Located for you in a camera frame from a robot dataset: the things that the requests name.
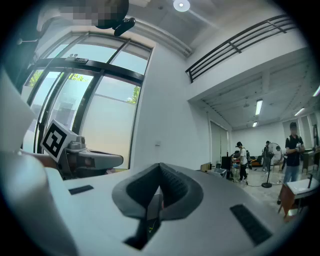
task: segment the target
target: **black slot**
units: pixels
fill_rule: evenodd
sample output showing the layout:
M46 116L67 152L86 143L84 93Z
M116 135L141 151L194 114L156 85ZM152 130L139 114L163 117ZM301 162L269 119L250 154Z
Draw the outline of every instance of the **black slot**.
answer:
M271 237L269 230L243 204L232 206L230 210L256 246Z
M86 185L86 186L80 186L80 187L69 189L69 192L71 195L75 195L75 194L79 194L79 193L86 192L88 190L93 190L93 189L94 189L93 186Z

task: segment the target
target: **black metal railing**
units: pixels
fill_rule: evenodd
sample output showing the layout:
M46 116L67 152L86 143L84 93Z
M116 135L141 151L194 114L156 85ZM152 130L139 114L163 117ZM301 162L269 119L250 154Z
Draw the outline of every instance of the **black metal railing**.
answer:
M185 72L189 75L191 83L215 65L225 61L235 54L241 54L244 49L264 39L288 30L297 28L288 15L279 15L261 21L218 45L212 51L199 59Z

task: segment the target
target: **tiled floor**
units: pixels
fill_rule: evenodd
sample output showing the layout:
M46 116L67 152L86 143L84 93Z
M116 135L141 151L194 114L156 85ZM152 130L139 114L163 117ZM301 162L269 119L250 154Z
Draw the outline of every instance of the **tiled floor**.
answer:
M274 209L274 211L278 212L279 205L277 205L278 195L280 193L282 184L277 184L278 181L283 181L284 174L286 168L284 168L283 172L279 171L278 167L274 169L274 171L270 171L269 182L272 184L270 188L264 188L261 186L262 183L267 182L268 173L262 172L262 167L252 168L252 170L248 170L248 185L245 183L235 183L237 186L244 189L248 194L252 195L259 201L265 203L268 207ZM306 173L299 172L299 180L307 179ZM239 179L239 174L235 174L235 178ZM281 210L281 216L284 216L284 211Z

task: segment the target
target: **fan base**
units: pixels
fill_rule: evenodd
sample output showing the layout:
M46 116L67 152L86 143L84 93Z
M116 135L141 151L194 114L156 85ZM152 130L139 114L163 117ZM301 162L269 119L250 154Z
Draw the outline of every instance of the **fan base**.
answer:
M271 183L268 183L268 182L265 182L265 183L262 183L261 184L262 187L266 188L266 189L269 189L272 187L272 184Z

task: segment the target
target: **white tabletop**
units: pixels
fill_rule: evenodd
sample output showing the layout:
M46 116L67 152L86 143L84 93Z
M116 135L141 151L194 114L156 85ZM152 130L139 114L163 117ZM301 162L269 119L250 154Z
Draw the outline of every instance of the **white tabletop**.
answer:
M310 179L307 178L299 181L288 182L287 186L296 196L307 192L316 191L316 188L319 186L319 182L315 178L312 178L310 188L308 188L309 181Z

